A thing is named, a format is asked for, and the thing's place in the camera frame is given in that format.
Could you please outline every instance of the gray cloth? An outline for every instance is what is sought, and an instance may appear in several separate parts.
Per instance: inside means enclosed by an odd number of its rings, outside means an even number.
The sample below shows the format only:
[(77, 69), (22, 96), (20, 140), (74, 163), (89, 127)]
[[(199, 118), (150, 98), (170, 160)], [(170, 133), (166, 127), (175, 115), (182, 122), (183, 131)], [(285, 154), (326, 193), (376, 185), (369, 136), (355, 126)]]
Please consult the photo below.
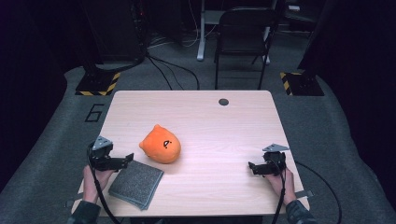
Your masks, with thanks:
[(110, 186), (108, 193), (116, 198), (147, 210), (163, 171), (138, 161), (131, 161)]

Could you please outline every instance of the wooden tabletop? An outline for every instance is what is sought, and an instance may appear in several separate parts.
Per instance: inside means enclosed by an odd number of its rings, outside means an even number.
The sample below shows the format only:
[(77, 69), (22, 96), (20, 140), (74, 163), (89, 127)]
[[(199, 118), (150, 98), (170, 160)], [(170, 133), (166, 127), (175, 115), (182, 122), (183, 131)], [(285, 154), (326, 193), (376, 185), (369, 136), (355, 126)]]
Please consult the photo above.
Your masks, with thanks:
[[(219, 100), (228, 100), (220, 105)], [(181, 143), (177, 161), (159, 164), (138, 144), (160, 124)], [(104, 195), (116, 217), (240, 216), (276, 211), (278, 197), (269, 182), (253, 175), (248, 161), (263, 164), (262, 149), (288, 141), (269, 91), (118, 91), (100, 133), (113, 141), (113, 158), (134, 159), (164, 171), (148, 210)], [(303, 190), (291, 155), (295, 190)], [(306, 198), (302, 203), (309, 209)]]

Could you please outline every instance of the chair backrest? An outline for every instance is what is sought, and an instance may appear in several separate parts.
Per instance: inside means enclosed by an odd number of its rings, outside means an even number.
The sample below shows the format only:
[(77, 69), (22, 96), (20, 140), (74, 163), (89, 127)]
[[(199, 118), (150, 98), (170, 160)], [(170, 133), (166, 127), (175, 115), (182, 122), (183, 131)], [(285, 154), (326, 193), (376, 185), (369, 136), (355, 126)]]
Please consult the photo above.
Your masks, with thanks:
[(278, 13), (269, 7), (234, 7), (220, 17), (219, 25), (274, 27), (279, 20)]

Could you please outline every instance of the orange plush toy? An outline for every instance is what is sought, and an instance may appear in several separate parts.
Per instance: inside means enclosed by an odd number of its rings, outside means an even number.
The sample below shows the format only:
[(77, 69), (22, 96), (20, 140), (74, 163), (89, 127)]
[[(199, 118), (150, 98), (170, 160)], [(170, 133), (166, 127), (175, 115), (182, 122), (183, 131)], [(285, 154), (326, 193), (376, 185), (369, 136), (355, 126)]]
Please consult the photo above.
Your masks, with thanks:
[(180, 155), (181, 145), (175, 135), (159, 124), (139, 143), (146, 155), (160, 163), (171, 163)]

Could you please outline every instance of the person's right hand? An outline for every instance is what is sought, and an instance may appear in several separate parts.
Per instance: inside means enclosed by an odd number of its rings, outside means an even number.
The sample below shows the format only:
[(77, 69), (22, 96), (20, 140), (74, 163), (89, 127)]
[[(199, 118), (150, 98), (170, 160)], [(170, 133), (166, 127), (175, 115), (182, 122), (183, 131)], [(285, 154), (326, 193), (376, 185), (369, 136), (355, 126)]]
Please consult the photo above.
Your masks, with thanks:
[[(294, 192), (294, 178), (293, 173), (288, 168), (282, 171), (282, 175), (285, 178), (285, 197), (283, 199), (283, 204), (288, 205), (297, 199)], [(265, 178), (268, 179), (275, 193), (280, 197), (280, 191), (282, 190), (282, 178), (280, 175), (266, 175)]]

